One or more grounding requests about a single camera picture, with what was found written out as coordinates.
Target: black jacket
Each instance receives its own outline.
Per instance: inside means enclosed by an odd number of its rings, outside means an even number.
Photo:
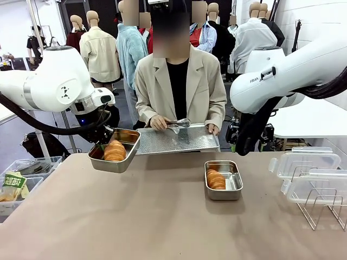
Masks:
[[[223,57],[230,56],[235,48],[236,40],[225,26],[217,24],[213,21],[208,21],[208,23],[217,31],[217,41],[216,45],[212,49],[212,54],[215,55],[219,61],[221,61]]]
[[[260,18],[261,22],[263,24],[266,24],[270,30],[273,32],[273,34],[276,36],[277,38],[277,46],[281,47],[282,43],[285,40],[285,37],[281,31],[281,29],[277,26],[277,24],[275,22],[269,21],[266,18]]]

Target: snack bag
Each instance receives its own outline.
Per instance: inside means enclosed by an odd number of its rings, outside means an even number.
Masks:
[[[25,199],[29,194],[26,182],[20,172],[7,172],[0,190],[0,202],[14,202],[20,194]]]

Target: gray floor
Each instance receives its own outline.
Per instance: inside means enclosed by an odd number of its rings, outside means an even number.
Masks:
[[[230,108],[229,90],[230,86],[226,86],[228,96],[227,115],[231,116],[232,112]],[[120,112],[119,127],[124,129],[132,129],[132,122],[127,108],[124,90],[119,88],[118,92],[119,96],[116,96],[116,106],[119,108]],[[55,126],[52,113],[35,112],[35,115],[39,121],[51,126]],[[65,125],[61,113],[54,113],[54,117],[58,126],[64,128]],[[71,127],[79,126],[76,118],[71,112],[67,113],[67,117]],[[220,146],[222,148],[229,147],[229,144],[225,141],[227,125],[228,122],[223,123],[222,131],[219,136]],[[0,125],[0,173],[2,173],[15,160],[32,158],[32,156],[26,152],[24,147],[21,146],[21,143],[24,140],[25,135],[33,131],[34,130],[31,126],[27,125],[19,118],[14,118]],[[65,145],[67,149],[71,148],[71,144],[67,136],[59,136],[59,140],[63,143],[63,145]],[[82,152],[88,152],[93,146],[93,144],[88,143],[79,135],[75,135],[74,140],[76,147],[80,148]]]

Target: silver baking tray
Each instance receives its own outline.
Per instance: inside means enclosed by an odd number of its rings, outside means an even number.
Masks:
[[[216,170],[226,179],[226,190],[213,190],[207,185],[207,171]],[[233,161],[205,162],[205,186],[211,200],[238,200],[243,188],[242,179],[236,163]]]
[[[219,149],[216,136],[209,134],[203,123],[188,128],[170,127],[164,131],[138,129],[141,144],[137,154],[164,154]]]
[[[141,134],[137,131],[116,128],[109,143],[113,140],[118,140],[124,145],[126,151],[125,160],[120,162],[104,161],[104,149],[107,145],[97,143],[88,153],[93,168],[105,172],[125,172],[140,146],[140,137]]]

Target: light blue jacket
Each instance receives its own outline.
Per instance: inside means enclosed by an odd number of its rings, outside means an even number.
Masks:
[[[129,87],[135,90],[137,63],[148,55],[146,42],[136,26],[118,24],[117,51],[119,62]]]
[[[190,35],[193,33],[197,26],[197,23],[194,23],[190,26]],[[217,41],[217,31],[215,28],[210,26],[208,22],[205,22],[202,25],[202,37],[200,40],[200,45],[197,47],[199,50],[207,51],[208,53],[212,52],[213,47],[216,45]]]

